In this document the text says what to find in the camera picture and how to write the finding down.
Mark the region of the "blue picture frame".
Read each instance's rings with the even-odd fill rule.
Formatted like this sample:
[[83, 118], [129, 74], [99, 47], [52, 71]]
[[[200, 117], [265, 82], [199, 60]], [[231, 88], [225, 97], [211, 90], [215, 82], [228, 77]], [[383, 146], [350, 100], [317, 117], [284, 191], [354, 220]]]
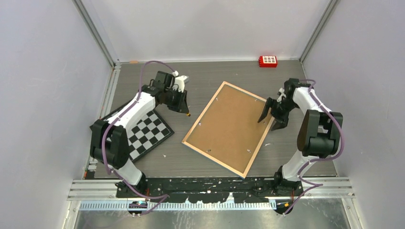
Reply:
[[264, 98], [224, 81], [182, 143], [245, 178], [275, 120], [267, 115], [258, 122], [265, 103]]

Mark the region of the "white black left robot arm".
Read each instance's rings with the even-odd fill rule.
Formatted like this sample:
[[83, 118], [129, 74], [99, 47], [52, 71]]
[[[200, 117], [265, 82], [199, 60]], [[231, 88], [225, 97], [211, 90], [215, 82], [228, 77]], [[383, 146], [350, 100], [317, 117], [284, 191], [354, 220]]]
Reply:
[[177, 72], [158, 71], [156, 77], [143, 85], [135, 97], [115, 114], [96, 120], [90, 126], [90, 156], [123, 178], [129, 184], [129, 193], [136, 198], [146, 193], [146, 176], [130, 159], [129, 134], [143, 116], [160, 104], [189, 115], [185, 89], [188, 80], [188, 76]]

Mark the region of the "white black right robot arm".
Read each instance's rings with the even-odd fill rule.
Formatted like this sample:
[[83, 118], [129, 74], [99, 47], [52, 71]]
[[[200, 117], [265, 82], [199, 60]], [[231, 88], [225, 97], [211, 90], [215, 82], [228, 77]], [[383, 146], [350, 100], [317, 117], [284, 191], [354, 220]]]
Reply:
[[327, 108], [316, 96], [314, 80], [290, 78], [278, 92], [278, 98], [267, 98], [258, 122], [268, 115], [275, 119], [271, 130], [287, 127], [290, 112], [298, 108], [304, 118], [297, 136], [297, 151], [274, 174], [272, 191], [284, 196], [298, 192], [302, 175], [318, 162], [338, 155], [343, 143], [341, 126], [343, 115]]

